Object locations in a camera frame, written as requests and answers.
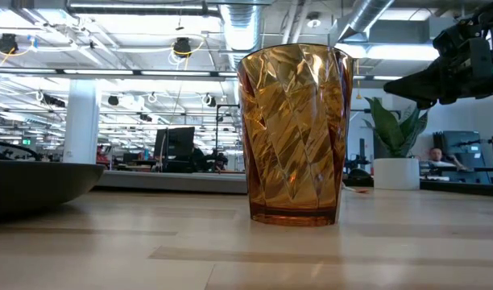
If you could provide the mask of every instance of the computer monitor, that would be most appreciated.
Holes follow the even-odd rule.
[[[123,163],[128,164],[134,162],[134,160],[139,159],[138,153],[125,153],[123,154]]]
[[[190,156],[193,151],[195,127],[157,130],[154,157],[161,155]]]

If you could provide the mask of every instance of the dark bowl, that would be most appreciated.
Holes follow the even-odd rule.
[[[0,160],[0,217],[63,204],[87,193],[104,167]]]

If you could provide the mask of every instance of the faceted glass pattern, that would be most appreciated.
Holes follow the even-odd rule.
[[[242,59],[239,93],[251,218],[324,226],[338,218],[353,60],[288,44]]]

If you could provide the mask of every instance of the pillar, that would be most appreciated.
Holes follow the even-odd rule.
[[[101,99],[96,80],[71,80],[64,138],[64,163],[96,163]]]

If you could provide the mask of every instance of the wooden table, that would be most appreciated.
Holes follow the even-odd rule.
[[[493,289],[493,197],[342,194],[337,226],[269,226],[247,197],[90,193],[0,224],[0,290]]]

